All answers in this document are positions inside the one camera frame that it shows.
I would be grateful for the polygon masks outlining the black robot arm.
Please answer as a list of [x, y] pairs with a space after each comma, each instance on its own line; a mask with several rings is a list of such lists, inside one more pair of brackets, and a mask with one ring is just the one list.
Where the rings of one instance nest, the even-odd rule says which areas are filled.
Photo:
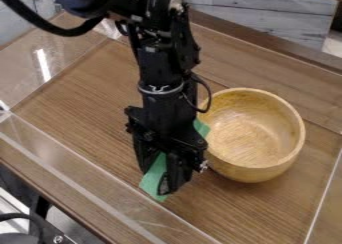
[[198, 87], [194, 73], [201, 63], [185, 0], [56, 0], [82, 17], [80, 26], [64, 29], [47, 21], [22, 0], [0, 0], [42, 30], [75, 37], [116, 15], [116, 28], [128, 38], [139, 66], [138, 90], [143, 105], [124, 109], [139, 168], [155, 183], [158, 196], [175, 193], [193, 173], [207, 167], [207, 142], [198, 130]]

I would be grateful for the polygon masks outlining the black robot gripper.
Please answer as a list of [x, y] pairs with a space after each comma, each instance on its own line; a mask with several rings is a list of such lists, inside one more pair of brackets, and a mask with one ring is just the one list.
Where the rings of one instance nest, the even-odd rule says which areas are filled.
[[147, 173], [156, 157], [162, 159], [162, 176], [156, 193], [170, 195], [191, 181], [193, 173], [209, 168], [205, 158], [207, 142], [195, 129], [198, 90], [154, 92], [140, 89], [143, 106], [128, 106], [127, 132], [132, 135], [140, 171]]

